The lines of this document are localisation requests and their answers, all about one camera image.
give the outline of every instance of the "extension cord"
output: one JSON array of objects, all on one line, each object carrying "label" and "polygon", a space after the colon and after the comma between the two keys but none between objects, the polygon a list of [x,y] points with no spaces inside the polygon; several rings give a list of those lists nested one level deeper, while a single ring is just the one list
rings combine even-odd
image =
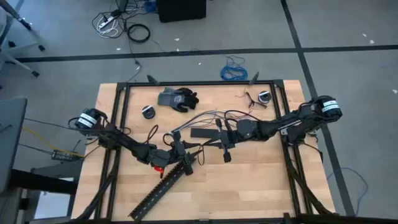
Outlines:
[{"label": "extension cord", "polygon": [[108,21],[101,23],[98,27],[99,27],[100,29],[104,28],[106,25],[108,25],[110,22],[112,22],[115,18],[116,18],[116,17],[113,17],[113,16],[109,17],[109,18],[108,18]]}]

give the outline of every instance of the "red object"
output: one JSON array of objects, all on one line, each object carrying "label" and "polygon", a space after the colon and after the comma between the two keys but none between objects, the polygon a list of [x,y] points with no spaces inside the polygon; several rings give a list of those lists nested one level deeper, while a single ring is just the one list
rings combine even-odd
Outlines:
[{"label": "red object", "polygon": [[161,172],[161,173],[164,172],[164,170],[163,170],[161,167],[155,167],[155,170],[156,170],[157,172]]}]

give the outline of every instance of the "yellow wire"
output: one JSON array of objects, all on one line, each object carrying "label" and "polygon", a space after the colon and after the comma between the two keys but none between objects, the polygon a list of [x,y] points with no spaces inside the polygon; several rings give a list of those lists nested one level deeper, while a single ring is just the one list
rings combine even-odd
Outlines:
[{"label": "yellow wire", "polygon": [[45,140],[45,139],[43,138],[43,136],[41,136],[39,133],[36,133],[36,132],[32,131],[32,130],[29,129],[29,128],[22,127],[22,129],[23,129],[24,131],[27,131],[27,132],[33,134],[34,136],[36,136],[40,141],[42,141],[44,144],[48,145],[48,147],[52,148],[53,150],[60,151],[60,152],[64,152],[64,153],[68,153],[68,154],[71,154],[71,155],[74,155],[74,156],[78,156],[78,157],[84,157],[83,155],[81,155],[81,154],[79,154],[79,153],[75,153],[75,152],[63,150],[63,149],[60,149],[60,148],[58,148],[58,147],[56,147],[56,146],[53,146],[51,143],[49,143],[47,140]]}]

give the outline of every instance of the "white sticker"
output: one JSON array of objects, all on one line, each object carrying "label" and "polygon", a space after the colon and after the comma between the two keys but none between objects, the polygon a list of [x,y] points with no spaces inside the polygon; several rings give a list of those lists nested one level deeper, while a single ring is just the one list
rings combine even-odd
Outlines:
[{"label": "white sticker", "polygon": [[93,123],[93,124],[96,124],[96,123],[97,123],[97,120],[95,120],[95,119],[92,118],[91,116],[88,116],[88,115],[85,114],[85,113],[82,113],[82,114],[80,115],[80,117],[82,117],[82,118],[88,120],[89,122],[91,122],[91,123]]},{"label": "white sticker", "polygon": [[336,100],[331,100],[331,101],[324,102],[323,106],[329,106],[329,105],[332,105],[332,104],[337,104]]},{"label": "white sticker", "polygon": [[330,105],[330,106],[322,108],[322,112],[326,112],[328,110],[336,109],[336,108],[340,108],[340,107],[338,105]]},{"label": "white sticker", "polygon": [[147,107],[146,107],[145,109],[143,109],[141,112],[143,113],[143,112],[149,110],[149,108],[152,108],[152,106],[147,106]]},{"label": "white sticker", "polygon": [[269,93],[268,91],[265,91],[264,93],[260,93],[259,96],[262,96],[262,95],[265,95],[265,94],[268,94],[268,93]]},{"label": "white sticker", "polygon": [[84,124],[85,126],[87,126],[87,127],[89,127],[89,128],[91,128],[91,127],[93,126],[93,124],[91,124],[90,122],[86,121],[86,120],[83,119],[83,118],[79,118],[79,120],[77,120],[77,121],[80,122],[80,123],[82,123],[82,124]]}]

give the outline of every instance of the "black floor stripe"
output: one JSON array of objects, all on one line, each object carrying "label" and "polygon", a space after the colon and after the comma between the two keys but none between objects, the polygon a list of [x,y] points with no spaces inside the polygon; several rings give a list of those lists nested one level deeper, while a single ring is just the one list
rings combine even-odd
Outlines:
[{"label": "black floor stripe", "polygon": [[179,57],[179,56],[197,56],[197,55],[224,55],[224,54],[281,54],[281,53],[304,53],[311,52],[355,52],[370,50],[398,50],[398,45],[377,45],[377,46],[357,46],[357,47],[302,47],[296,48],[276,48],[276,49],[226,49],[226,50],[193,50],[184,52],[154,52],[154,53],[136,53],[136,54],[107,54],[107,55],[76,55],[76,56],[58,56],[58,57],[28,57],[17,58],[22,63],[29,62],[67,62],[80,60],[110,60],[123,58],[154,58],[154,57]]},{"label": "black floor stripe", "polygon": [[307,52],[355,52],[368,50],[398,50],[398,45],[352,46],[352,47],[304,47]]},{"label": "black floor stripe", "polygon": [[136,54],[109,54],[109,55],[78,55],[63,57],[32,57],[17,58],[20,62],[65,62],[76,60],[107,60],[122,58],[154,58],[154,57],[179,57],[196,55],[224,55],[224,54],[279,54],[296,53],[295,48],[282,49],[227,49],[227,50],[192,50],[184,52],[155,52],[155,53],[136,53]]},{"label": "black floor stripe", "polygon": [[[307,81],[308,88],[310,89],[311,97],[312,98],[317,97],[318,94],[315,89],[315,85],[313,83],[310,69],[308,67],[307,61],[304,56],[303,48],[301,47],[301,44],[300,44],[299,36],[297,35],[296,28],[294,27],[292,15],[289,11],[286,0],[280,0],[280,2],[282,3],[282,7],[285,12],[285,16],[287,19],[287,23],[289,25],[290,33],[292,34],[293,42],[297,49],[298,58],[300,60],[301,66],[303,68],[305,80]],[[326,144],[326,148],[328,149],[331,166],[332,166],[333,170],[335,170],[335,178],[336,178],[337,186],[340,191],[343,206],[346,210],[346,214],[347,214],[347,216],[355,216],[354,208],[351,203],[351,199],[349,197],[348,189],[347,189],[343,174],[341,173],[341,170],[340,170],[340,163],[338,162],[335,147],[333,145],[333,141],[331,140],[331,135],[330,135],[327,125],[324,125],[322,127],[322,133],[323,133],[323,137],[325,138],[325,144]]]}]

